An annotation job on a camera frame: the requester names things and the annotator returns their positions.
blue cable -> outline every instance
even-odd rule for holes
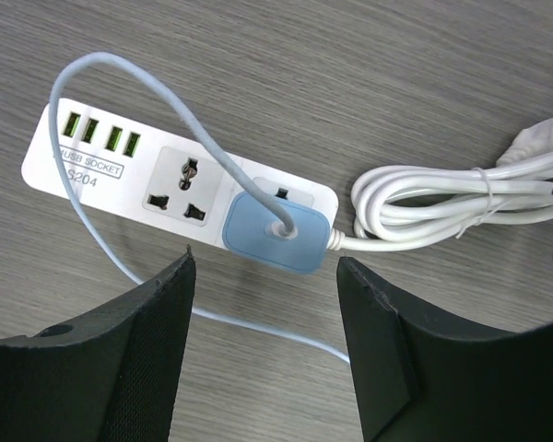
[[[80,71],[94,65],[94,64],[108,64],[115,66],[122,71],[134,76],[137,80],[141,81],[145,86],[153,90],[160,98],[166,101],[182,118],[185,124],[191,129],[195,138],[203,145],[206,151],[236,180],[242,188],[253,196],[260,204],[270,210],[283,222],[285,232],[292,232],[295,229],[293,219],[288,212],[276,203],[275,199],[263,192],[250,178],[241,170],[233,160],[221,149],[221,147],[215,142],[211,135],[205,130],[201,123],[196,119],[193,113],[187,108],[187,106],[166,86],[164,86],[159,80],[157,80],[152,74],[136,66],[135,64],[125,60],[118,55],[113,55],[106,52],[94,52],[83,57],[78,58],[71,64],[69,64],[57,77],[55,83],[53,83],[52,91],[49,97],[49,137],[53,149],[53,157],[55,164],[59,172],[59,176],[65,187],[65,192],[69,198],[74,210],[80,217],[84,226],[90,235],[96,240],[102,250],[107,254],[112,262],[123,272],[129,279],[134,281],[137,285],[144,283],[144,280],[137,276],[122,262],[119,257],[112,251],[111,246],[100,235],[99,231],[94,227],[84,209],[80,203],[72,185],[70,184],[67,174],[65,172],[64,160],[62,159],[62,153],[59,144],[59,133],[57,129],[57,111],[59,108],[59,99],[64,90],[65,84]],[[239,320],[227,315],[221,315],[213,313],[202,308],[193,307],[193,313],[197,316],[215,320],[217,322],[223,322],[230,325],[236,325],[245,329],[254,330],[257,332],[263,332],[278,336],[281,338],[289,339],[296,343],[305,343],[309,346],[324,350],[331,355],[334,355],[343,361],[349,363],[348,356],[333,346],[316,341],[299,334],[281,330],[277,327],[264,325],[248,320]]]

white cable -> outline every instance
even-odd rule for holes
[[[546,180],[553,180],[553,121],[537,126],[540,131],[535,127],[523,131],[493,169],[388,166],[369,170],[351,192],[357,211],[356,238],[333,230],[328,249],[412,250],[460,237],[479,224],[521,225],[552,219],[553,182]],[[397,205],[431,195],[450,198],[423,207]]]
[[[141,81],[144,85],[152,89],[156,94],[158,94],[158,96],[166,101],[176,111],[176,113],[181,116],[186,125],[193,131],[194,136],[201,143],[201,145],[203,145],[203,147],[209,152],[209,154],[211,154],[213,158],[225,168],[225,170],[233,177],[233,179],[236,180],[244,190],[246,190],[249,194],[256,198],[259,203],[263,204],[268,210],[273,212],[283,221],[286,229],[283,233],[295,231],[293,220],[287,213],[287,211],[285,211],[279,204],[276,204],[272,196],[260,190],[260,188],[258,188],[258,186],[256,186],[252,182],[252,180],[250,180],[250,178],[248,178],[243,173],[243,171],[231,160],[231,158],[229,158],[225,154],[221,147],[219,147],[215,140],[213,140],[211,135],[207,133],[207,131],[203,128],[196,117],[190,112],[186,105],[178,97],[176,97],[176,95],[174,95],[172,91],[170,91],[166,86],[159,82],[154,76],[136,66],[135,64],[132,64],[131,62],[125,60],[124,58],[110,53],[94,52],[72,62],[60,73],[60,75],[55,80],[55,83],[52,87],[51,95],[49,97],[49,136],[52,143],[55,164],[57,165],[57,170],[65,187],[65,192],[67,193],[72,206],[82,220],[82,223],[84,223],[84,226],[86,226],[88,232],[90,232],[92,237],[99,243],[102,250],[114,262],[119,270],[121,270],[131,280],[133,280],[138,285],[141,285],[144,282],[143,279],[133,273],[119,259],[119,257],[117,257],[114,251],[112,251],[109,244],[100,235],[99,231],[92,225],[92,222],[89,220],[88,216],[84,212],[84,209],[82,208],[82,205],[78,200],[76,193],[74,192],[74,189],[69,182],[69,179],[67,178],[64,161],[62,159],[62,153],[59,147],[60,144],[58,133],[59,131],[57,126],[57,111],[59,107],[59,99],[61,97],[64,86],[74,75],[94,64],[108,64],[115,66],[125,71],[126,73],[131,74],[136,79]],[[202,308],[197,307],[193,307],[193,313],[195,315],[201,316],[203,318],[208,318],[210,320],[236,325],[257,332],[272,334],[274,336],[289,339],[297,343],[305,343],[312,347],[324,350],[331,355],[334,355],[349,363],[348,356],[336,350],[333,346],[328,345],[327,343],[316,341],[311,338],[307,338],[305,336],[298,335],[290,331],[280,330],[276,327],[271,327],[248,320],[239,320],[237,318],[212,313],[210,311],[206,311]]]

universal socket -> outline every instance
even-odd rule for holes
[[[193,163],[196,164],[196,173],[188,176],[190,185],[185,190],[181,183],[185,182],[186,170]],[[208,221],[207,214],[213,216],[213,203],[225,173],[214,161],[195,158],[175,147],[162,147],[143,196],[143,206],[184,223],[204,226]],[[150,198],[157,195],[169,198],[166,208],[150,202]]]
[[[53,161],[48,110],[43,110],[21,172],[30,187],[67,198]],[[99,124],[87,143],[82,138],[90,120]],[[242,188],[199,143],[71,99],[60,99],[57,123],[66,172],[82,204],[226,249],[222,229]],[[122,131],[110,150],[106,146],[113,128]],[[132,134],[139,134],[137,144]],[[324,214],[330,226],[334,223],[338,199],[328,187],[228,155],[265,191],[277,195],[283,189],[288,200]],[[181,190],[189,159],[196,161],[196,173],[188,172],[190,186]],[[158,206],[147,205],[150,194]]]

black plastic part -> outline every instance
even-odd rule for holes
[[[553,323],[465,320],[350,258],[337,280],[366,442],[553,442]]]
[[[168,440],[194,279],[189,251],[98,308],[0,340],[0,442]]]

cable strain relief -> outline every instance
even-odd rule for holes
[[[344,232],[341,232],[340,230],[336,230],[335,228],[332,229],[332,233],[330,234],[330,239],[328,240],[327,249],[329,250],[340,250],[342,249],[342,241],[347,236],[344,234]]]

